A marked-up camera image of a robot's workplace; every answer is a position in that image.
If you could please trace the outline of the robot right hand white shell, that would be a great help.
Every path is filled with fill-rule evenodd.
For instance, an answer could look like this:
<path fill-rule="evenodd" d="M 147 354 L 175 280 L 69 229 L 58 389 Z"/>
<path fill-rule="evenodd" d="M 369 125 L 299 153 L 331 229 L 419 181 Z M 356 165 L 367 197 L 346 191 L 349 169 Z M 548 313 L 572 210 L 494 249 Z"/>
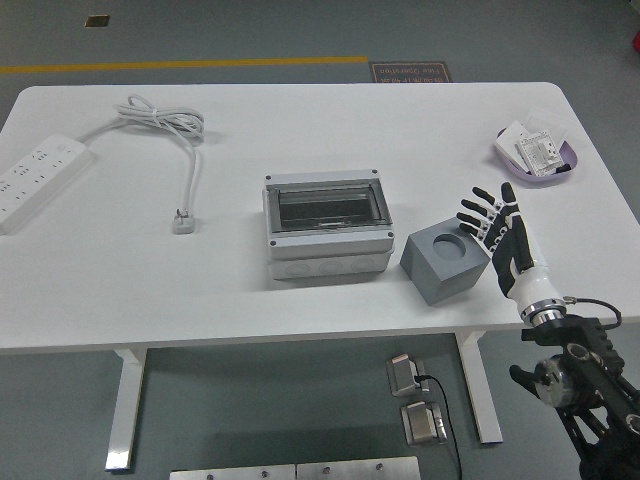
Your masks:
<path fill-rule="evenodd" d="M 488 251 L 502 294 L 516 302 L 520 312 L 540 302 L 560 303 L 561 294 L 549 277 L 549 267 L 528 234 L 513 188 L 501 185 L 495 198 L 475 187 L 481 203 L 463 199 L 463 212 L 456 214 L 462 231 L 475 237 Z"/>

